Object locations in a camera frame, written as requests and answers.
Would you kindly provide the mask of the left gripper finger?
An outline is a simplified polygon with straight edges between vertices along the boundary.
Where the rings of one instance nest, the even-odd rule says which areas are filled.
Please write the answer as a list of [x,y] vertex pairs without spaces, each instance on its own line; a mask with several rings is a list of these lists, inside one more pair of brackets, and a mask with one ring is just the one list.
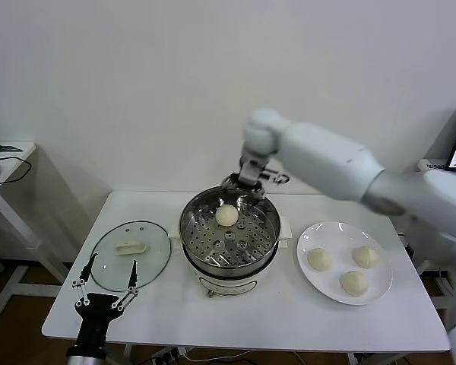
[[138,295],[137,282],[138,282],[138,273],[137,273],[138,262],[133,261],[131,267],[131,273],[128,279],[127,292],[116,302],[112,304],[113,309],[124,310]]
[[81,269],[78,279],[72,282],[72,288],[75,289],[77,294],[77,299],[74,303],[76,307],[80,306],[89,306],[90,300],[88,298],[87,293],[87,282],[91,276],[93,264],[95,262],[96,257],[98,254],[94,252],[92,256],[89,258],[87,264]]

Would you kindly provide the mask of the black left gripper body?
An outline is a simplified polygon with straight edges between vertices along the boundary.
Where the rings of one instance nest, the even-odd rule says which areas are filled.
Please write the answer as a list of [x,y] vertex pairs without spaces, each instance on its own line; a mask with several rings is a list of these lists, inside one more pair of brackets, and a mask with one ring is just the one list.
[[81,327],[78,332],[76,344],[86,348],[102,348],[106,343],[106,334],[111,321],[119,318],[124,309],[112,306],[119,299],[109,294],[90,293],[76,306],[76,312],[81,317]]

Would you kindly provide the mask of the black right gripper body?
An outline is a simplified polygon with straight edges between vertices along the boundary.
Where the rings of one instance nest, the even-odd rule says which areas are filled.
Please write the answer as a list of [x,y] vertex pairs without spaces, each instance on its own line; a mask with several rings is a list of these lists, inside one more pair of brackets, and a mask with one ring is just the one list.
[[260,189],[261,177],[260,175],[267,166],[266,159],[251,159],[239,161],[239,174],[236,178],[236,183],[242,189]]

